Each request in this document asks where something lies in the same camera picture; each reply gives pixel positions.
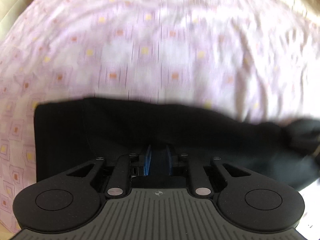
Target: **bed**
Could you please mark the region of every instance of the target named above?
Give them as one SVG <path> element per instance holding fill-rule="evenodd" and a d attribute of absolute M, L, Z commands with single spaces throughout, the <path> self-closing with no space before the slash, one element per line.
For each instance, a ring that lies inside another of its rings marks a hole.
<path fill-rule="evenodd" d="M 35 183 L 37 104 L 178 102 L 232 118 L 320 118 L 320 0 L 34 0 L 0 41 L 0 220 Z M 320 237 L 316 181 L 298 230 Z"/>

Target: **black fabric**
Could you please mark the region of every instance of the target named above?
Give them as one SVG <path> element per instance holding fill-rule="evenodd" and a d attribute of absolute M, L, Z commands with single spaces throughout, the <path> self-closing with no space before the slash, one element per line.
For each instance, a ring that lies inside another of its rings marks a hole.
<path fill-rule="evenodd" d="M 34 122 L 38 181 L 97 156 L 114 162 L 146 144 L 172 144 L 203 161 L 219 156 L 295 189 L 318 176 L 314 160 L 290 150 L 279 126 L 239 123 L 205 109 L 87 98 L 39 105 Z"/>

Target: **crosshair symbol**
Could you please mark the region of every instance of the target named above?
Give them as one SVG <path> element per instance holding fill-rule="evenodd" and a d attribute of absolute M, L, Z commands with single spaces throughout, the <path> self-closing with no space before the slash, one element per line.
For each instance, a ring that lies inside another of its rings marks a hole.
<path fill-rule="evenodd" d="M 165 194 L 164 192 L 158 190 L 157 192 L 155 192 L 154 194 L 156 194 L 158 197 L 160 197 L 161 195 Z"/>

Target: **gray panel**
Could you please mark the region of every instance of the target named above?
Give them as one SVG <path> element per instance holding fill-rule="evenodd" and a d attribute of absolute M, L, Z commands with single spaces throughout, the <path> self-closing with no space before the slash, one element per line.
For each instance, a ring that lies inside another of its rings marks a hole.
<path fill-rule="evenodd" d="M 225 221 L 209 200 L 186 189 L 133 189 L 109 200 L 90 223 L 71 232 L 41 234 L 22 230 L 15 240 L 301 240 L 296 230 L 247 232 Z"/>

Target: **patterned bed sheet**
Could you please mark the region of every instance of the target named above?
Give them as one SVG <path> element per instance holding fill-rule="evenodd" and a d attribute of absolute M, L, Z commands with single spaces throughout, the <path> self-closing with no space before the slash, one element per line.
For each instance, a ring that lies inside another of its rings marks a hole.
<path fill-rule="evenodd" d="M 34 0 L 0 41 L 1 222 L 19 230 L 13 199 L 36 181 L 37 104 L 96 95 L 319 118 L 319 30 L 277 0 Z"/>

